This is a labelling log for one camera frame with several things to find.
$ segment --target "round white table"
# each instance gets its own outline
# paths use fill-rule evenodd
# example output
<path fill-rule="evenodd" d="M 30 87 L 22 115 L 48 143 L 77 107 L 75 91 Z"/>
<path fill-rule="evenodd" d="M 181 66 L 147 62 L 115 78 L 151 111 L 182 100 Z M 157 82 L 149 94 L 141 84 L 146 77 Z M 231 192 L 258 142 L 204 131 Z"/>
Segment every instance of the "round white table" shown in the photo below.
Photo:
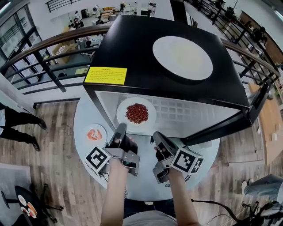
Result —
<path fill-rule="evenodd" d="M 103 187 L 107 188 L 107 176 L 97 176 L 92 171 L 92 169 L 89 168 L 85 161 L 85 158 L 92 150 L 87 150 L 84 148 L 82 144 L 82 131 L 90 124 L 100 124 L 101 126 L 103 126 L 107 132 L 107 141 L 109 141 L 114 134 L 114 132 L 108 126 L 107 122 L 99 113 L 90 97 L 87 95 L 87 93 L 85 93 L 85 95 L 80 99 L 77 105 L 74 119 L 74 137 L 76 150 L 89 174 Z M 157 163 L 157 159 L 155 157 L 155 150 L 153 149 L 155 144 L 150 144 L 150 136 L 131 134 L 129 134 L 128 136 L 132 136 L 136 140 L 136 143 L 138 145 L 138 155 L 140 156 L 140 164 L 137 177 L 134 177 L 131 174 L 128 175 L 126 197 L 132 200 L 148 202 L 171 199 L 172 193 L 169 181 L 158 184 L 154 177 L 152 170 Z M 176 145 L 181 145 L 180 139 L 172 140 L 176 143 Z M 219 143 L 220 139 L 215 139 L 209 142 L 209 145 L 207 145 L 209 147 L 201 148 L 199 145 L 190 146 L 190 149 L 192 151 L 195 151 L 204 157 L 204 161 L 201 168 L 196 174 L 191 175 L 190 177 L 185 177 L 188 190 L 194 188 L 206 176 L 208 170 L 215 160 L 219 148 Z"/>

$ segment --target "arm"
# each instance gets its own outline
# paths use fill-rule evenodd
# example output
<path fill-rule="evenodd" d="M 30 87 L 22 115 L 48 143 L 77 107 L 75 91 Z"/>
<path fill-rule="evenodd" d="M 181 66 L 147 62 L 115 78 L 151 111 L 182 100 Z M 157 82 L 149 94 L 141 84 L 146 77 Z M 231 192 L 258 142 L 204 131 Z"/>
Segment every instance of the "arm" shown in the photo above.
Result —
<path fill-rule="evenodd" d="M 100 226 L 122 226 L 128 172 L 129 169 L 124 167 L 119 159 L 110 160 L 110 173 Z"/>
<path fill-rule="evenodd" d="M 170 168 L 168 177 L 178 226 L 199 226 L 198 216 L 189 191 L 187 191 L 182 173 L 174 168 Z"/>

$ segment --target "hand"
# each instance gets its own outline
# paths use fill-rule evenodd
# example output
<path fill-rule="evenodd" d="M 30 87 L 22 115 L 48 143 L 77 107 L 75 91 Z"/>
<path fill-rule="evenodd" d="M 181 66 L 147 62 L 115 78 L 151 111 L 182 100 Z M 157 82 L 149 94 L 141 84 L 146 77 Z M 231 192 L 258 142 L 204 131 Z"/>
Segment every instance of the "hand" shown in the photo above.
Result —
<path fill-rule="evenodd" d="M 179 178 L 179 177 L 181 177 L 182 179 L 184 178 L 183 177 L 183 174 L 180 172 L 180 171 L 178 171 L 178 170 L 176 170 L 176 169 L 174 169 L 174 168 L 170 168 L 169 169 L 169 173 L 168 173 L 168 178 L 171 180 L 172 178 L 174 178 L 174 179 L 176 179 L 176 178 Z"/>
<path fill-rule="evenodd" d="M 135 140 L 130 136 L 129 139 L 133 142 L 136 143 Z M 119 139 L 116 139 L 114 141 L 115 143 L 119 143 Z M 121 171 L 126 171 L 129 172 L 129 168 L 124 167 L 124 165 L 122 164 L 121 159 L 119 158 L 113 158 L 109 160 L 109 164 L 110 164 L 110 170 L 121 170 Z"/>

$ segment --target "small white plate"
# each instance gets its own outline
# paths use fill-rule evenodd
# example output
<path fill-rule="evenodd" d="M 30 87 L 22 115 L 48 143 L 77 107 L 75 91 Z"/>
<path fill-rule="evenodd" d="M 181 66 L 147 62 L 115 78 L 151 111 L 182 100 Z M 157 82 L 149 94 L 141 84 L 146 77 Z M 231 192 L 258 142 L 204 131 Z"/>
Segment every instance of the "small white plate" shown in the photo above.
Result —
<path fill-rule="evenodd" d="M 20 203 L 21 203 L 23 206 L 26 206 L 26 205 L 27 205 L 26 200 L 25 200 L 21 195 L 18 195 L 18 199 L 19 199 Z"/>
<path fill-rule="evenodd" d="M 27 216 L 30 216 L 30 213 L 27 211 L 27 209 L 25 207 L 21 207 L 22 212 L 24 212 L 25 214 L 27 214 Z"/>
<path fill-rule="evenodd" d="M 80 145 L 88 151 L 93 150 L 95 147 L 100 147 L 100 148 L 104 147 L 107 141 L 106 130 L 99 124 L 91 124 L 91 125 L 86 126 L 83 129 L 81 136 L 82 137 L 81 137 Z"/>
<path fill-rule="evenodd" d="M 213 65 L 208 54 L 194 42 L 176 36 L 165 36 L 155 41 L 153 54 L 170 72 L 191 80 L 208 78 Z"/>
<path fill-rule="evenodd" d="M 35 213 L 30 208 L 28 208 L 28 212 L 32 218 L 36 218 Z"/>
<path fill-rule="evenodd" d="M 142 122 L 140 124 L 130 122 L 126 117 L 127 107 L 134 104 L 142 104 L 148 110 L 149 118 L 147 121 Z M 126 123 L 127 130 L 131 132 L 144 132 L 149 128 L 153 127 L 156 121 L 156 110 L 155 107 L 148 100 L 140 97 L 132 97 L 128 98 L 119 105 L 117 108 L 117 120 L 119 123 Z"/>

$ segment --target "sneaker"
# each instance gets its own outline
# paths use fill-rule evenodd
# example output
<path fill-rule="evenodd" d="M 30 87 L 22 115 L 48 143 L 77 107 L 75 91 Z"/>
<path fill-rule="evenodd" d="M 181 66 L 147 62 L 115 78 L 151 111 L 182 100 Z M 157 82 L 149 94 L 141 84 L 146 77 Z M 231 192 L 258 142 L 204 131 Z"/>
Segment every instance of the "sneaker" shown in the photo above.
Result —
<path fill-rule="evenodd" d="M 45 122 L 42 119 L 40 119 L 40 123 L 38 125 L 41 127 L 41 129 L 44 129 L 44 130 L 47 129 L 47 126 L 46 126 Z"/>
<path fill-rule="evenodd" d="M 36 151 L 40 151 L 39 144 L 37 143 L 36 139 L 34 138 L 34 141 L 32 142 L 32 146 L 34 146 L 34 149 Z"/>
<path fill-rule="evenodd" d="M 251 183 L 253 183 L 253 179 L 248 180 L 248 185 L 250 185 Z"/>
<path fill-rule="evenodd" d="M 248 186 L 248 183 L 246 181 L 243 181 L 242 183 L 242 195 L 245 195 L 245 188 Z"/>

